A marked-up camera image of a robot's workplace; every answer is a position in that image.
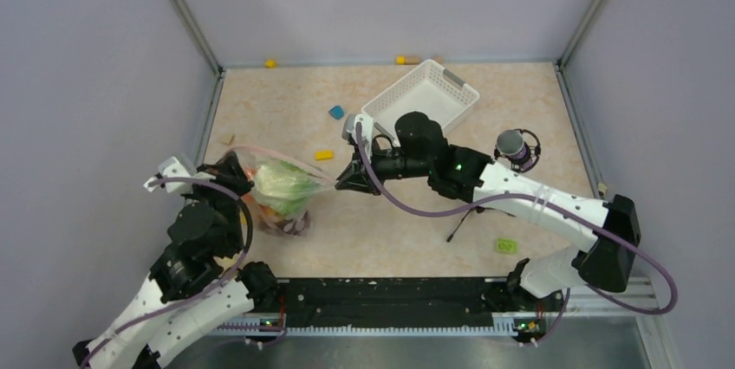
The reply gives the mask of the green lettuce leaf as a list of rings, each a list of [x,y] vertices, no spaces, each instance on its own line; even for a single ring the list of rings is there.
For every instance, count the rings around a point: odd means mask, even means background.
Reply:
[[[325,184],[305,170],[282,160],[260,163],[254,172],[253,197],[283,217],[301,215]]]

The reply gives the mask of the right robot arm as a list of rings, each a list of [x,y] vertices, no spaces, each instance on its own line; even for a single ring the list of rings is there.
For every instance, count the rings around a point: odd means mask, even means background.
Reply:
[[[399,117],[399,144],[374,144],[374,121],[349,116],[342,137],[354,148],[336,189],[380,196],[388,180],[423,178],[440,196],[472,209],[499,210],[566,239],[570,246],[553,254],[524,259],[508,276],[508,297],[520,310],[531,310],[556,291],[588,285],[610,293],[628,286],[640,226],[634,202],[617,195],[610,201],[585,198],[526,178],[488,154],[450,144],[441,126],[424,113]]]

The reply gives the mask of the clear zip top bag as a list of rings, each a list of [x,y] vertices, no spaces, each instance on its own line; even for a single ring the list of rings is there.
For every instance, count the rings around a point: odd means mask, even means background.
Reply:
[[[234,146],[225,153],[237,157],[253,183],[245,199],[255,209],[260,229],[274,235],[305,235],[311,201],[335,188],[335,178],[325,171],[272,149]]]

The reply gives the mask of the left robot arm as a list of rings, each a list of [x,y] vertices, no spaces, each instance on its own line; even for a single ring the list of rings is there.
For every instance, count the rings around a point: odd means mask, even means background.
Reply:
[[[170,157],[144,186],[185,205],[135,297],[104,333],[74,346],[80,368],[165,368],[229,319],[276,304],[270,268],[245,261],[254,220],[243,197],[254,182],[235,152],[198,167]]]

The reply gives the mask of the dark red grape bunch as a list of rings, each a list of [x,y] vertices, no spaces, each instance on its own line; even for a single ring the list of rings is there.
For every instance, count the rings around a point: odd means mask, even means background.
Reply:
[[[298,217],[266,217],[265,222],[268,230],[274,235],[303,236],[310,228],[311,216],[309,211],[306,210]]]

